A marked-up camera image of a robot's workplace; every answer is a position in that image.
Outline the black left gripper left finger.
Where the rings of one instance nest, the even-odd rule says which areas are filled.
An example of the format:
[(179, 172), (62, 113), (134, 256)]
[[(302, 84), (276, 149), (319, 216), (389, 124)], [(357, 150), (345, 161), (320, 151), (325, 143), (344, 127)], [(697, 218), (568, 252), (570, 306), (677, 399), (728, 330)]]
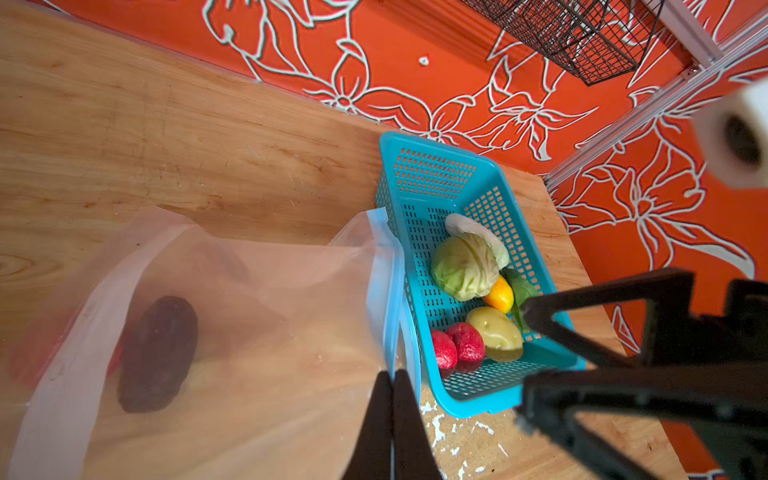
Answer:
[(393, 387), (388, 372), (375, 380), (358, 439), (342, 479), (393, 479)]

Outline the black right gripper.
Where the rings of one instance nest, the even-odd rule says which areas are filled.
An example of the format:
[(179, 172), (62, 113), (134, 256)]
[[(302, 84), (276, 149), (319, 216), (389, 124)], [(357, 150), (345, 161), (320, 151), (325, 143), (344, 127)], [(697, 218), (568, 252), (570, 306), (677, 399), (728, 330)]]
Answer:
[[(695, 275), (664, 268), (619, 280), (534, 296), (520, 312), (533, 331), (597, 368), (547, 371), (525, 379), (517, 422), (563, 448), (602, 479), (652, 473), (581, 424), (581, 412), (653, 417), (689, 425), (731, 479), (767, 477), (767, 284), (733, 280), (723, 314), (691, 318)], [(608, 306), (645, 304), (640, 353), (628, 357), (578, 319)], [(693, 325), (694, 363), (682, 361)]]

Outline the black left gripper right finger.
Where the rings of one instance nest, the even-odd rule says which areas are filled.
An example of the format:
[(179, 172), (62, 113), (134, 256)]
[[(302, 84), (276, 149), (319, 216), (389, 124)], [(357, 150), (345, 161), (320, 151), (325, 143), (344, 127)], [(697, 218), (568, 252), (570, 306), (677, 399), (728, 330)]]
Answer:
[(432, 454), (425, 427), (406, 370), (398, 370), (393, 382), (392, 433), (394, 478), (442, 478)]

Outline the clear zip top bag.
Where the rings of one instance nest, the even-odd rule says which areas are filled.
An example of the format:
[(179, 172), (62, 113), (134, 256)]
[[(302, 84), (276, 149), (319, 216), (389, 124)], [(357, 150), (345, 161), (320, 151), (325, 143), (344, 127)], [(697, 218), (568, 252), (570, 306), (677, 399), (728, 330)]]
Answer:
[[(404, 253), (382, 208), (327, 245), (218, 238), (154, 208), (54, 290), (74, 325), (34, 389), (1, 377), (5, 479), (342, 479), (377, 375), (420, 379)], [(187, 300), (198, 343), (166, 408), (118, 400), (128, 332)]]

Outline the dark brown avocado toy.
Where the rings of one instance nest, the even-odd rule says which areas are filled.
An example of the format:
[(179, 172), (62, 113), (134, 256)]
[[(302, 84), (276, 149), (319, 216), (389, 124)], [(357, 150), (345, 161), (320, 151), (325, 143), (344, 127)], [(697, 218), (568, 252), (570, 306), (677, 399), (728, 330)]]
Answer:
[(185, 381), (198, 343), (198, 317), (177, 296), (156, 300), (128, 332), (118, 400), (127, 413), (149, 413), (169, 406)]

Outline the red radish toy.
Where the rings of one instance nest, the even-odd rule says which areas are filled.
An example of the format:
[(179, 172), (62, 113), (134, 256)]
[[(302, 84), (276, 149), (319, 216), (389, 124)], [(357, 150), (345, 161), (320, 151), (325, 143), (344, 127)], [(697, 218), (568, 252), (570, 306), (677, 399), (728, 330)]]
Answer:
[(38, 319), (13, 348), (8, 362), (11, 380), (34, 389), (69, 335), (78, 313), (51, 313)]

